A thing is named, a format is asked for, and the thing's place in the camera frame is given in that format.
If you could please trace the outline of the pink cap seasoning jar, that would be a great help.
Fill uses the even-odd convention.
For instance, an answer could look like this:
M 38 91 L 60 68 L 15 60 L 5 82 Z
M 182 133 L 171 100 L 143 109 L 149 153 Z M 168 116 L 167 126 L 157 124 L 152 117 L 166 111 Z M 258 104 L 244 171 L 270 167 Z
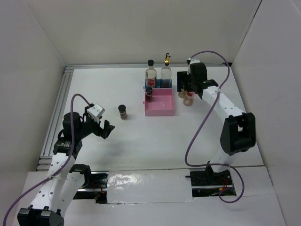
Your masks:
M 194 92 L 187 92 L 186 93 L 186 96 L 184 97 L 183 99 L 183 104 L 185 106 L 191 106 L 193 105 L 193 102 L 194 102 L 194 96 L 195 96 L 195 93 Z

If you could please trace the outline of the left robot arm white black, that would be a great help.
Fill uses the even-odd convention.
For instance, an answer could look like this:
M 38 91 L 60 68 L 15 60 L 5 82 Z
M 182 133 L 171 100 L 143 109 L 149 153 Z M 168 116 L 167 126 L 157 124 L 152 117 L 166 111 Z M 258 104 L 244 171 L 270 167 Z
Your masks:
M 93 182 L 90 166 L 76 164 L 82 148 L 82 139 L 94 134 L 106 139 L 114 130 L 109 121 L 95 121 L 89 113 L 67 113 L 63 117 L 63 129 L 54 145 L 52 162 L 46 181 L 29 207 L 21 208 L 17 220 L 21 226 L 62 226 L 64 216 L 77 190 L 87 188 Z

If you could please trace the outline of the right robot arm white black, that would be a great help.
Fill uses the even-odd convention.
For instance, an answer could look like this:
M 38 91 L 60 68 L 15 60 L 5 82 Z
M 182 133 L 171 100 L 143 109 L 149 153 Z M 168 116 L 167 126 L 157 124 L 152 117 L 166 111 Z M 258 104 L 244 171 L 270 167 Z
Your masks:
M 216 112 L 223 122 L 219 150 L 205 169 L 206 181 L 216 185 L 226 177 L 235 155 L 255 146 L 255 116 L 235 106 L 218 83 L 207 78 L 206 66 L 199 60 L 190 60 L 188 70 L 177 73 L 177 88 L 197 94 L 211 106 L 210 112 Z

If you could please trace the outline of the round black cap spice jar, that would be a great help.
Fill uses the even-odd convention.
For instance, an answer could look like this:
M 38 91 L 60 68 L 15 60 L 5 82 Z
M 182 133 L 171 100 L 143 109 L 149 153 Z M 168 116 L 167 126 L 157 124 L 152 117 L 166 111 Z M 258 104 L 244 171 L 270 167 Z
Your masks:
M 186 97 L 186 93 L 187 91 L 181 90 L 180 92 L 178 92 L 178 97 L 184 99 Z

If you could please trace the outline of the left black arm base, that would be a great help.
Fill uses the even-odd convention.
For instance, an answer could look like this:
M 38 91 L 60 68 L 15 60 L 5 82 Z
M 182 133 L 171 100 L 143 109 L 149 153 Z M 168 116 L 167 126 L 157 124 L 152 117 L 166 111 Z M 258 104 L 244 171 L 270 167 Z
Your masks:
M 74 195 L 74 200 L 93 200 L 98 204 L 107 204 L 108 171 L 92 171 L 89 185 L 82 186 Z

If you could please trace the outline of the tall vinegar bottle red label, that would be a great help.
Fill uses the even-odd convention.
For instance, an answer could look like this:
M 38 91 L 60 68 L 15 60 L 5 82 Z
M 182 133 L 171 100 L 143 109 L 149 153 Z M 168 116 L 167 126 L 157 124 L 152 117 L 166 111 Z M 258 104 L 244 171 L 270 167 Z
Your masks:
M 145 71 L 145 84 L 146 87 L 155 88 L 157 84 L 157 71 L 154 68 L 154 61 L 148 60 L 148 68 Z

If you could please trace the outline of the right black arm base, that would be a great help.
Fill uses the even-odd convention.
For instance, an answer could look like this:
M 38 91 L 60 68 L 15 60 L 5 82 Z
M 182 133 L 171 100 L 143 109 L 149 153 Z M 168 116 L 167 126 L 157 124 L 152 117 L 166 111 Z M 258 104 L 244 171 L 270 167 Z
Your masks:
M 196 169 L 185 178 L 191 182 L 192 197 L 216 197 L 221 191 L 222 196 L 236 196 L 229 170 L 213 176 L 205 169 Z

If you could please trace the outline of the small spice jar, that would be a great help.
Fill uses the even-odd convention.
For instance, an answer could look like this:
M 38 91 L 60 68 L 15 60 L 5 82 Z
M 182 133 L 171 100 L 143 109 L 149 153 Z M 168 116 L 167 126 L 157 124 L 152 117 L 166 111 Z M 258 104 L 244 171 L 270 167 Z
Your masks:
M 146 100 L 146 102 L 148 102 L 148 103 L 152 102 L 152 95 L 153 95 L 152 87 L 147 87 L 145 89 L 145 100 Z
M 119 105 L 118 106 L 118 111 L 120 114 L 120 118 L 122 120 L 126 120 L 127 119 L 127 110 L 126 110 L 126 106 L 125 105 Z

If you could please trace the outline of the gold spout oil bottle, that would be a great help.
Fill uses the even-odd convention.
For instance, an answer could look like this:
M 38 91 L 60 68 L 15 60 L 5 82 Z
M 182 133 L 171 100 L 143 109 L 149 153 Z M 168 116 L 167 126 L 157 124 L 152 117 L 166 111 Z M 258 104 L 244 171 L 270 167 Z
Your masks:
M 169 88 L 171 84 L 172 71 L 170 68 L 170 54 L 166 53 L 164 66 L 161 68 L 161 87 Z

